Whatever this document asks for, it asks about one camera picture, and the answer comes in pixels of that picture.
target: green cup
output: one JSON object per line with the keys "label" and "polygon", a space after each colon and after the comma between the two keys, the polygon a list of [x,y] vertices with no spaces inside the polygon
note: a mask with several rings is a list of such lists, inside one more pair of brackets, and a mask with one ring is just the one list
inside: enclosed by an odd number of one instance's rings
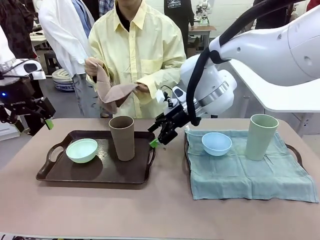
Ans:
{"label": "green cup", "polygon": [[256,114],[251,117],[245,156],[251,160],[262,160],[274,137],[279,122],[272,116]]}

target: black undershirt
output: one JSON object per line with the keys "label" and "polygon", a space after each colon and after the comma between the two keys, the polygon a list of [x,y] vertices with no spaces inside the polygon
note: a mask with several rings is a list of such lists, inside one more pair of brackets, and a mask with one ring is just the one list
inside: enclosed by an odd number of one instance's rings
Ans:
{"label": "black undershirt", "polygon": [[123,25],[123,27],[124,27],[128,32],[130,32],[130,21],[127,20],[127,19],[125,18],[125,16],[121,13],[118,4],[115,6],[115,10],[116,10],[116,14],[118,14],[118,17],[119,17],[120,22],[121,22],[121,24]]}

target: yellow shirt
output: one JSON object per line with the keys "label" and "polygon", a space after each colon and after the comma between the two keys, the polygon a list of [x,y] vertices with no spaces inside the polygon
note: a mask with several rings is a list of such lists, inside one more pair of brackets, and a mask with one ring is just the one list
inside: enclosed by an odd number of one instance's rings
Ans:
{"label": "yellow shirt", "polygon": [[155,118],[166,106],[157,102],[157,90],[163,85],[172,88],[180,80],[180,67],[186,60],[182,34],[171,19],[144,0],[129,30],[114,7],[92,27],[92,55],[104,62],[114,85],[142,83],[149,88],[150,93],[132,93],[117,115]]}

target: cup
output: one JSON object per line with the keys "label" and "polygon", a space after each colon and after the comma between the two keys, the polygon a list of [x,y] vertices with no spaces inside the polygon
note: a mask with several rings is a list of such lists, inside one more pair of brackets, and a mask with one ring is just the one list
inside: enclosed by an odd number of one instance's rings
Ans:
{"label": "cup", "polygon": [[259,161],[264,158],[279,122],[274,117],[265,114],[253,115],[250,120],[245,156],[248,159]]}
{"label": "cup", "polygon": [[129,116],[117,116],[109,121],[116,155],[121,161],[130,161],[135,157],[134,122]]}

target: hand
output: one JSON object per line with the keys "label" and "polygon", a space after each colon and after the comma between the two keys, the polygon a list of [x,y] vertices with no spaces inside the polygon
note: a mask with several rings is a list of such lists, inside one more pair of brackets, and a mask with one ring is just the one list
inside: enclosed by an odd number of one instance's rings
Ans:
{"label": "hand", "polygon": [[142,93],[146,93],[146,94],[150,93],[147,85],[142,84],[142,83],[138,83],[138,86],[136,87],[136,89]]}
{"label": "hand", "polygon": [[98,68],[92,64],[92,63],[98,64],[101,67],[104,66],[104,62],[101,61],[100,59],[94,58],[94,57],[89,57],[88,59],[85,60],[84,62],[84,70],[86,74],[88,74],[90,77],[95,77],[98,74]]}

